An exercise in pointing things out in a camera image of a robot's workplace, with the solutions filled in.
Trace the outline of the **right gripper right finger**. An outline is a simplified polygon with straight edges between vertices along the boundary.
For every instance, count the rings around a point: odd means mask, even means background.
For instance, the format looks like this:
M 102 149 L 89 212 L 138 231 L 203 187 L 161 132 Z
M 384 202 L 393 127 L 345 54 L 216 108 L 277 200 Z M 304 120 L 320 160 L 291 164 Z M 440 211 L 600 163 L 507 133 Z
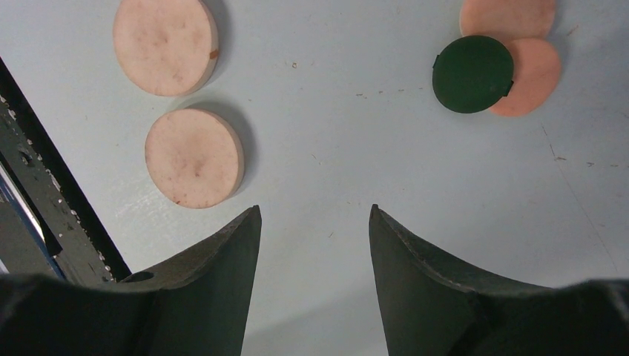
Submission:
M 369 217 L 390 355 L 626 355 L 627 280 L 548 288 L 483 270 L 416 236 L 378 206 Z

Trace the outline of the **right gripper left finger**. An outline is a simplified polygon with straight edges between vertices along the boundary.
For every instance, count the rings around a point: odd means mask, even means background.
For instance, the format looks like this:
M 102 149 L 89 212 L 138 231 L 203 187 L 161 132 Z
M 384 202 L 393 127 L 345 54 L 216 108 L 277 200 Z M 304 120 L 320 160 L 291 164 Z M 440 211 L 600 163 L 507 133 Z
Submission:
M 118 283 L 1 276 L 3 355 L 239 355 L 260 250 L 252 206 Z

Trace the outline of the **large beige sponge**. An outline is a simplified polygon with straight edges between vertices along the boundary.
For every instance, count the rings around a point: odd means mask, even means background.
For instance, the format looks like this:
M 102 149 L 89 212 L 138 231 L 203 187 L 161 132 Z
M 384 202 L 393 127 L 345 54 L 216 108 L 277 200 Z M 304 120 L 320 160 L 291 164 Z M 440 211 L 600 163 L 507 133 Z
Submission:
M 198 0 L 121 1 L 113 20 L 113 47 L 130 81 L 156 96 L 199 90 L 220 54 L 217 24 Z

